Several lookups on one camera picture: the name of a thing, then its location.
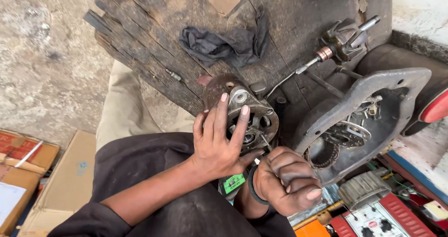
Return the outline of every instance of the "beige pants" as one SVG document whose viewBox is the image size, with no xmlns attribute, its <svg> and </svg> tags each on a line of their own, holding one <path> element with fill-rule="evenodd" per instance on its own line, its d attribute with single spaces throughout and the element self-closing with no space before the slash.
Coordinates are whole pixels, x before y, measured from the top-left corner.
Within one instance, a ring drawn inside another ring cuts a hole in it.
<svg viewBox="0 0 448 237">
<path fill-rule="evenodd" d="M 115 60 L 96 131 L 96 150 L 116 139 L 162 132 L 143 102 L 138 75 Z M 194 117 L 181 107 L 168 132 L 192 132 Z"/>
</svg>

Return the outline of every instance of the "black rag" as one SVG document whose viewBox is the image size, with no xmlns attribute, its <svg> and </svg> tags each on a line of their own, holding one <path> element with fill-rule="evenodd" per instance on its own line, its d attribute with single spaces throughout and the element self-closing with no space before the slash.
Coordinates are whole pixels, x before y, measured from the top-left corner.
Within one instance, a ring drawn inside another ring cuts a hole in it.
<svg viewBox="0 0 448 237">
<path fill-rule="evenodd" d="M 255 32 L 234 28 L 224 35 L 188 26 L 181 31 L 179 41 L 188 54 L 198 58 L 206 67 L 222 59 L 232 67 L 240 68 L 261 61 L 266 52 L 269 22 L 262 8 L 256 22 Z"/>
</svg>

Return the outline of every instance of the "dark clothing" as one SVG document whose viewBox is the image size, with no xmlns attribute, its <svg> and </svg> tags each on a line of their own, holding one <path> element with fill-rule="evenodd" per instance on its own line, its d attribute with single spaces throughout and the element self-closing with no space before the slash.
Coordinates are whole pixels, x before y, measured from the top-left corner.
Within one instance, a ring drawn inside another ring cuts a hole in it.
<svg viewBox="0 0 448 237">
<path fill-rule="evenodd" d="M 92 198 L 57 226 L 48 237 L 251 237 L 295 236 L 286 217 L 273 208 L 260 219 L 247 220 L 208 183 L 155 211 L 130 227 L 99 202 L 193 154 L 193 134 L 157 133 L 115 140 L 95 156 Z"/>
<path fill-rule="evenodd" d="M 269 22 L 263 8 L 257 15 L 257 29 L 234 28 L 220 35 L 188 26 L 179 34 L 181 47 L 206 67 L 224 60 L 236 68 L 261 61 L 269 43 Z"/>
</svg>

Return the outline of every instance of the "concrete floor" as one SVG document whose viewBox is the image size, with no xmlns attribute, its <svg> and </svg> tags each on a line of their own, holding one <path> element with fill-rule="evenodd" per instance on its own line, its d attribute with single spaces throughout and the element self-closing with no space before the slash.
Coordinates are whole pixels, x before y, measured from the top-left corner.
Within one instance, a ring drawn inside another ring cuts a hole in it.
<svg viewBox="0 0 448 237">
<path fill-rule="evenodd" d="M 0 128 L 61 145 L 95 133 L 113 59 L 82 17 L 94 0 L 0 0 Z M 142 81 L 162 130 L 178 109 Z"/>
</svg>

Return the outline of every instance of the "paper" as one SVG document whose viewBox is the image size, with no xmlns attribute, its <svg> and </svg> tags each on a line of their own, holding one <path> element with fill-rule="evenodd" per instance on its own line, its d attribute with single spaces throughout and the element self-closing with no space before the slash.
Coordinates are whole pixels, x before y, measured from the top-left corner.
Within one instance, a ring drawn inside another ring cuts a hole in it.
<svg viewBox="0 0 448 237">
<path fill-rule="evenodd" d="M 0 226 L 22 198 L 26 189 L 0 182 Z"/>
</svg>

